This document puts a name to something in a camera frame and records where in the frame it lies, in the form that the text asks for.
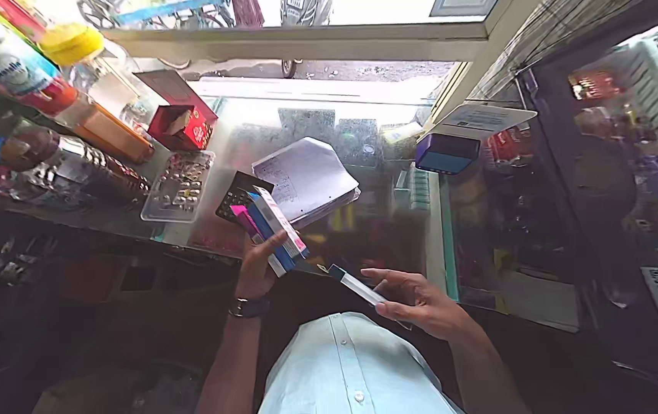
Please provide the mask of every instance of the person's right hand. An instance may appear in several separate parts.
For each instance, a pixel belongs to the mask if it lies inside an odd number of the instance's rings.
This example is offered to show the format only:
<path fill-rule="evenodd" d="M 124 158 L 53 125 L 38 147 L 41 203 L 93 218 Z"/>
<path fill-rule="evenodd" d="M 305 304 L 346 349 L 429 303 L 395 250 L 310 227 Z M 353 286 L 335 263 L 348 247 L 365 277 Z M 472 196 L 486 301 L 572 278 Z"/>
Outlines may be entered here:
<path fill-rule="evenodd" d="M 411 322 L 426 333 L 451 344 L 466 342 L 479 334 L 484 335 L 482 328 L 461 306 L 429 283 L 423 275 L 389 269 L 362 269 L 361 272 L 377 284 L 374 288 L 376 292 L 389 300 L 396 300 L 375 306 L 381 316 Z"/>

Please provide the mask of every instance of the watch strap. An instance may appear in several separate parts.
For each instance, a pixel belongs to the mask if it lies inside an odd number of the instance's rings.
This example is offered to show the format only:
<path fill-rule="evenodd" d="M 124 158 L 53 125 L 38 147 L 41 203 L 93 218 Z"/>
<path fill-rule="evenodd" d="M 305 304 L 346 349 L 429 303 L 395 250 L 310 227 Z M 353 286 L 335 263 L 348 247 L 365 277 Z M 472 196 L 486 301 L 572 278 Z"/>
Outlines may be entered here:
<path fill-rule="evenodd" d="M 267 296 L 258 299 L 244 299 L 236 297 L 232 299 L 230 315 L 234 317 L 258 317 L 265 315 L 270 310 L 270 299 Z"/>

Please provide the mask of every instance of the yellow bottle cap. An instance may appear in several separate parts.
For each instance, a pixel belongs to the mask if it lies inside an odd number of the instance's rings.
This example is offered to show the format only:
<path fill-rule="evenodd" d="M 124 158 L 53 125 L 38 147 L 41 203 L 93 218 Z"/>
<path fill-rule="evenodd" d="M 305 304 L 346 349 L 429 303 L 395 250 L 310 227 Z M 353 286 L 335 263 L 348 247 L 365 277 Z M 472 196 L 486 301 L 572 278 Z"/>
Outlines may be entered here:
<path fill-rule="evenodd" d="M 49 29 L 38 44 L 45 56 L 61 66 L 71 66 L 103 50 L 103 36 L 81 23 L 59 24 Z"/>

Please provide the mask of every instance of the light blue shirt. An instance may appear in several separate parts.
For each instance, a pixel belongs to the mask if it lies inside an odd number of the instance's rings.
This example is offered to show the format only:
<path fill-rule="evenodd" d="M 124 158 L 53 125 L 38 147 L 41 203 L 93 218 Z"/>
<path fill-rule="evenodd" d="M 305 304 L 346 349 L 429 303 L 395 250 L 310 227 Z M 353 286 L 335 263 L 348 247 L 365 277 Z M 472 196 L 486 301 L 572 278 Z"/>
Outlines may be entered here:
<path fill-rule="evenodd" d="M 348 312 L 301 325 L 258 414 L 463 414 L 407 341 Z"/>

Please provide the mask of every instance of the hand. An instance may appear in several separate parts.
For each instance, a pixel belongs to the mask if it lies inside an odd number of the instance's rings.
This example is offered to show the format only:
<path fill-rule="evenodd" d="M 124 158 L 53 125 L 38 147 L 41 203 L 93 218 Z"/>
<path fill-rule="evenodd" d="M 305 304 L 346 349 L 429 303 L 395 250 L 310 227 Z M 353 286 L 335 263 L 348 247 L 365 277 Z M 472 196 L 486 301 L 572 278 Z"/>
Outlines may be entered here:
<path fill-rule="evenodd" d="M 277 277 L 272 269 L 267 269 L 268 256 L 286 240 L 287 233 L 285 230 L 280 230 L 259 245 L 256 245 L 249 236 L 245 235 L 242 268 L 239 270 L 239 281 L 237 282 L 235 297 L 257 299 L 270 291 Z"/>
<path fill-rule="evenodd" d="M 362 269 L 361 272 L 377 284 L 374 290 L 380 295 L 405 303 L 387 301 L 378 304 L 375 310 L 381 316 L 411 322 L 427 334 L 453 345 L 485 335 L 461 306 L 423 275 L 389 269 Z"/>

